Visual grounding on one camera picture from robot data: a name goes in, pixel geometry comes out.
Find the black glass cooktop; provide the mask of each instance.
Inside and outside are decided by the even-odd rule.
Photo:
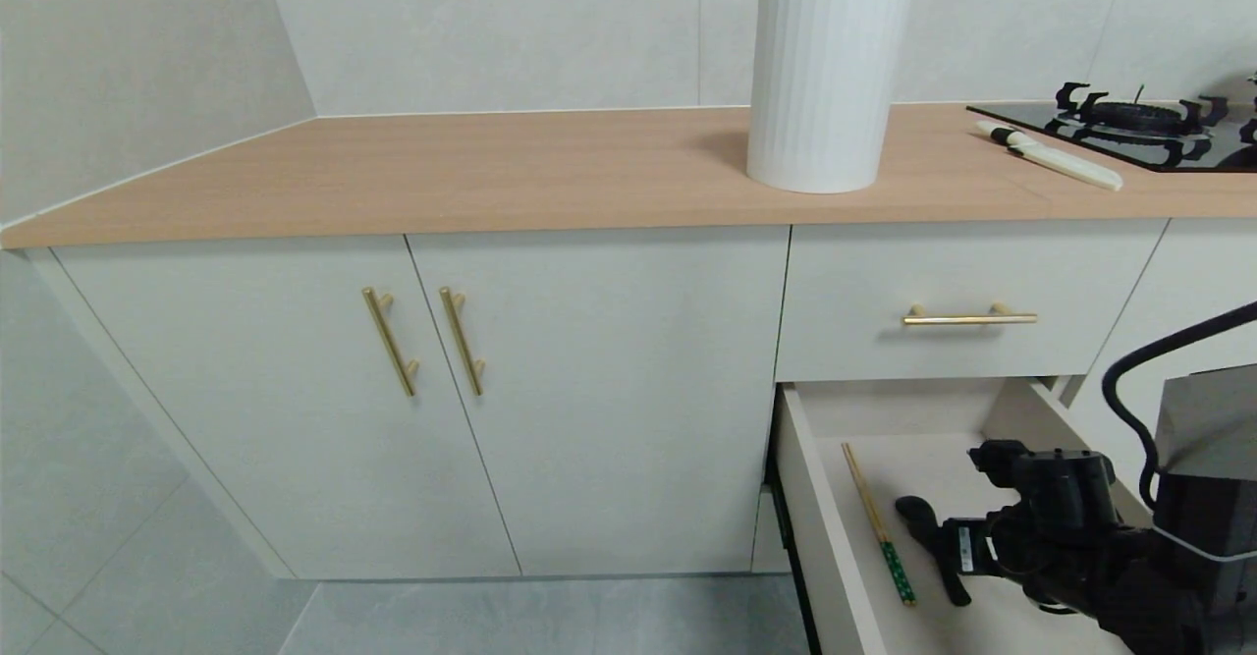
[[[1257,172],[1257,99],[1228,103],[1200,97],[1178,104],[1075,99],[1087,83],[1065,83],[1055,103],[969,106],[974,113],[1158,172]]]

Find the wooden countertop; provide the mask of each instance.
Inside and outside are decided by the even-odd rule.
[[[1112,194],[970,135],[977,119],[962,106],[895,106],[876,184],[842,195],[749,180],[744,108],[316,119],[53,209],[0,241],[1257,217],[1257,176],[1149,172],[1052,141],[1121,172]]]

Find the drawer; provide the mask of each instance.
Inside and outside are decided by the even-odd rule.
[[[1082,375],[1164,220],[794,226],[777,380]],[[906,326],[980,316],[1035,323]]]
[[[952,606],[929,554],[908,533],[894,499],[920,495],[939,520],[984,517],[1014,503],[965,450],[983,438],[1029,449],[1082,449],[1065,410],[1038,381],[840,382],[782,386],[769,479],[782,495],[783,532],[797,558],[810,636],[825,655],[1128,654],[1084,616],[1038,611],[1013,582],[962,577],[973,603]],[[851,441],[897,548],[918,605],[900,602],[842,454]],[[1112,487],[1126,517],[1148,512]]]

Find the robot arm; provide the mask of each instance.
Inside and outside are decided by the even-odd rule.
[[[897,499],[952,602],[969,603],[958,576],[1002,577],[1048,614],[1095,619],[1135,655],[1257,654],[1257,559],[1243,557],[1257,549],[1257,366],[1168,383],[1155,440],[1116,395],[1128,370],[1253,321],[1257,303],[1140,348],[1105,373],[1105,399],[1148,455],[1140,495],[1154,528],[1123,524],[1101,454],[1035,453],[1019,441],[969,450],[994,485],[1017,490],[1014,505],[939,526],[924,499]]]

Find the gold bar handle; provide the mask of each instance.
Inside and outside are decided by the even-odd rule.
[[[362,297],[367,300],[368,309],[371,309],[371,319],[376,322],[376,329],[380,332],[380,341],[385,342],[385,350],[388,351],[388,360],[392,361],[393,370],[397,371],[397,378],[401,381],[401,390],[406,394],[406,397],[414,397],[414,376],[419,370],[419,361],[402,363],[401,351],[397,350],[397,341],[392,336],[392,329],[388,328],[388,321],[385,319],[385,313],[387,313],[388,308],[392,307],[392,294],[376,297],[376,289],[367,287],[362,289]]]
[[[454,294],[449,287],[441,288],[441,304],[445,305],[445,316],[454,328],[454,343],[459,347],[459,356],[463,356],[463,367],[466,368],[468,378],[471,378],[471,392],[476,397],[484,395],[484,386],[480,385],[480,373],[484,372],[484,361],[471,358],[471,350],[468,347],[466,333],[463,333],[463,319],[459,312],[463,311],[463,302],[466,297]]]
[[[905,327],[960,327],[960,326],[992,326],[992,324],[1033,324],[1038,323],[1038,314],[1014,314],[1008,307],[996,302],[991,305],[991,313],[955,317],[926,317],[925,307],[913,304],[908,316],[901,319]]]

